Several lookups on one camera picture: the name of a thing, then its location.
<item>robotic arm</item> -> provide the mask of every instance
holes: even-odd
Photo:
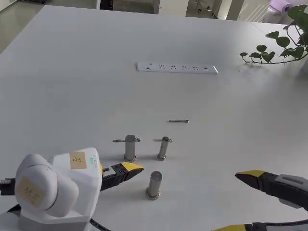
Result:
[[[308,211],[308,180],[291,175],[276,175],[261,170],[239,172],[235,176],[250,187],[275,196],[285,205]],[[308,220],[287,223],[230,225],[215,231],[308,231]]]
[[[0,182],[1,195],[15,195],[19,203],[0,216],[0,230],[86,231],[91,225],[102,230],[104,227],[91,219],[100,191],[141,171],[142,166],[125,162],[103,168],[94,148],[48,160],[30,154],[15,179]],[[11,223],[1,223],[3,217]]]

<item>potted plant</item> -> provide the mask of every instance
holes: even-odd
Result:
[[[257,51],[251,53],[242,52],[240,56],[247,64],[285,64],[289,62],[299,61],[308,55],[308,5],[294,6],[289,9],[288,16],[293,19],[293,22],[286,25],[283,29],[286,30],[286,36],[279,36],[279,31],[268,33],[265,37],[275,39],[278,46],[284,48],[279,54],[282,58],[280,62],[272,62],[275,52],[267,52],[265,45],[257,45]],[[293,39],[289,35],[289,28],[294,26],[298,32],[299,38]]]

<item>table surface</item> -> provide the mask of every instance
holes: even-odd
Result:
[[[307,218],[234,177],[262,169],[307,177],[308,79],[239,57],[282,25],[45,6],[0,55],[0,176],[29,153],[97,148],[104,166],[141,137],[145,170],[101,193],[94,218],[115,231],[211,230]],[[218,75],[137,72],[139,61],[211,64]],[[189,119],[170,124],[169,119]],[[173,139],[165,161],[159,144]],[[148,201],[152,171],[161,196]],[[0,197],[0,212],[15,205]]]

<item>power strip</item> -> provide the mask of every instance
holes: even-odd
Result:
[[[155,64],[139,62],[137,63],[137,71],[218,74],[218,71],[214,66],[200,64]]]

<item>label sticker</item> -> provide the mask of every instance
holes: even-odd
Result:
[[[73,152],[69,154],[71,169],[87,168],[86,157],[84,152]]]
[[[34,184],[29,178],[23,177],[16,187],[16,195],[38,208],[46,196],[45,191]]]

